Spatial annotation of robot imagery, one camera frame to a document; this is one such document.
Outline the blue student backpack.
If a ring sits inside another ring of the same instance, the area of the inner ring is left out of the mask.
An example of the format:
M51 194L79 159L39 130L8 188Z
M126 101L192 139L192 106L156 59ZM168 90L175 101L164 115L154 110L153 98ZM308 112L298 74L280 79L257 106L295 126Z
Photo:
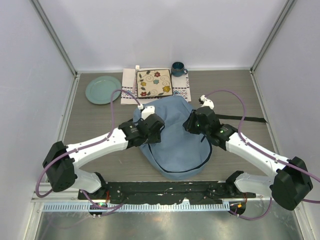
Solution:
M139 147L149 163L165 178L174 181L199 174L211 158L212 145L202 134L191 134L183 127L193 106L181 96L160 98L143 106L153 106L155 114L164 121L160 143Z

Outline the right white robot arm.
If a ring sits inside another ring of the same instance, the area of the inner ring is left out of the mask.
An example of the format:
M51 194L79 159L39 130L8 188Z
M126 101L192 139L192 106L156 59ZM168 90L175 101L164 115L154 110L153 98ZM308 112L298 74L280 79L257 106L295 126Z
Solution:
M265 174L235 172L225 186L230 197L255 193L270 197L284 209L292 211L313 189L307 166L301 158L278 155L240 135L237 128L221 124L208 106L192 110L183 127L191 134L204 135L213 146L247 160Z

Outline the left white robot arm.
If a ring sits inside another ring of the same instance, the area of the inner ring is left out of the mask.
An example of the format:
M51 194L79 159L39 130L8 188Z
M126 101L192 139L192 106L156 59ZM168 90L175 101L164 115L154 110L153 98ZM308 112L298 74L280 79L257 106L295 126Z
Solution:
M70 145L54 143L42 165L53 192L69 188L85 191L100 200L107 192L107 183L97 172L81 169L85 164L113 152L123 151L143 144L161 142L165 122L155 113L137 122L126 121L99 137Z

